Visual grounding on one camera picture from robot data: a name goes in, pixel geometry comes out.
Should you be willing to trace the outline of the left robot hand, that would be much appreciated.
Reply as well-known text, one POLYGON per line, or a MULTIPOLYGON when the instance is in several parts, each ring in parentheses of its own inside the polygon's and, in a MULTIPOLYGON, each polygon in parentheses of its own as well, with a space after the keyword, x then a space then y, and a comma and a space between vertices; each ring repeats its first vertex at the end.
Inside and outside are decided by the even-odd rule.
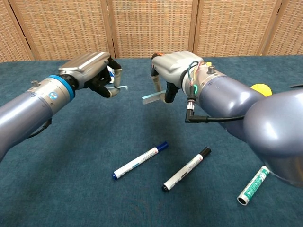
POLYGON ((109 52, 81 54, 66 62, 59 69, 59 76, 70 83, 73 90, 89 88, 104 98, 115 97, 120 92, 122 67, 109 52), (114 88, 108 89, 111 81, 108 68, 114 70, 114 88))

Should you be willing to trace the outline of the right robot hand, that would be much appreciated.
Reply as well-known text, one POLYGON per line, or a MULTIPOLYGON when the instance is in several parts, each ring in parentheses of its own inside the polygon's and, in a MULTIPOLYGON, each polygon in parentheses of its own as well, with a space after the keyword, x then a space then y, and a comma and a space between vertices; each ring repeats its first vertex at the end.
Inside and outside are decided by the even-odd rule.
POLYGON ((204 62, 203 58, 190 51, 176 51, 172 53, 155 53, 151 58, 151 78, 154 80, 157 91, 160 91, 159 77, 162 77, 167 88, 164 95, 165 103, 172 103, 179 89, 182 88, 182 81, 189 66, 195 62, 204 62))

